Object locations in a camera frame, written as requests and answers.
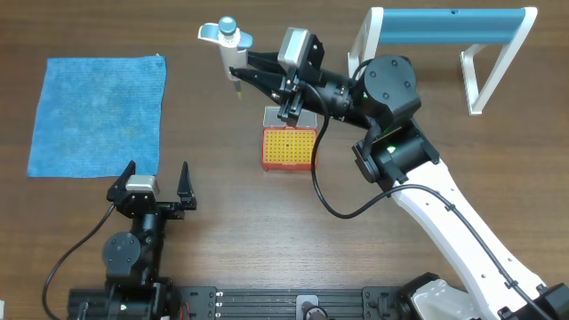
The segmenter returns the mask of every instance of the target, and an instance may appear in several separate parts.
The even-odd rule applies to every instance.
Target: blue bar
[[[384,9],[380,44],[509,44],[525,9]]]

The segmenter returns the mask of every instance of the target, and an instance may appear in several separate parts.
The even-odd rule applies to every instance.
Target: yellow grid
[[[265,130],[266,164],[309,164],[316,132],[314,130]]]

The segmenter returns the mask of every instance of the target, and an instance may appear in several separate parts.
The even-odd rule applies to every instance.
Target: blue and white rack
[[[471,115],[480,115],[532,28],[537,9],[371,8],[348,53],[349,75],[375,57],[379,44],[471,44],[461,53]],[[492,73],[478,91],[474,55],[488,44],[502,45]]]

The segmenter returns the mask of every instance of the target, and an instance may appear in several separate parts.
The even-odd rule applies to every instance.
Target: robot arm
[[[404,318],[569,316],[565,285],[548,289],[504,247],[461,194],[414,121],[421,100],[411,62],[380,56],[363,62],[354,72],[359,75],[366,67],[363,74],[354,79],[321,69],[324,54],[315,35],[289,28],[279,53],[248,52],[248,62],[256,69],[228,69],[280,105],[278,116],[289,125],[295,125],[307,109],[366,130],[352,148],[361,173],[384,192],[397,189],[392,193],[396,203],[427,231],[468,290],[458,291],[435,278],[418,279],[400,297],[408,309]],[[453,208],[428,192],[398,188],[404,185],[435,190]]]

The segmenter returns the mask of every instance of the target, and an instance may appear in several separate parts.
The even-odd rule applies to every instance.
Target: wooden surface
[[[494,7],[406,1],[31,1],[0,2],[0,299],[10,318],[46,318],[41,290],[53,264],[99,221],[113,179],[30,179],[30,141],[48,57],[163,54],[159,181],[176,198],[189,162],[199,209],[168,224],[162,275],[177,284],[223,288],[360,288],[398,285],[431,271],[457,276],[419,225],[393,201],[354,220],[332,217],[309,175],[264,172],[263,107],[244,85],[236,99],[213,45],[198,42],[205,22],[232,14],[255,50],[278,50],[285,29],[309,28],[326,49],[324,68],[347,72],[367,10],[385,7]],[[417,119],[468,200],[501,241],[547,284],[569,281],[569,4],[535,5],[537,21],[482,116],[469,116],[459,53],[464,46],[381,47],[407,55],[419,80]],[[487,76],[497,49],[477,56]],[[325,195],[348,212],[379,192],[360,175],[350,147],[358,129],[331,125],[320,153]],[[64,316],[68,289],[101,287],[101,249],[130,221],[113,214],[70,256],[50,290]]]

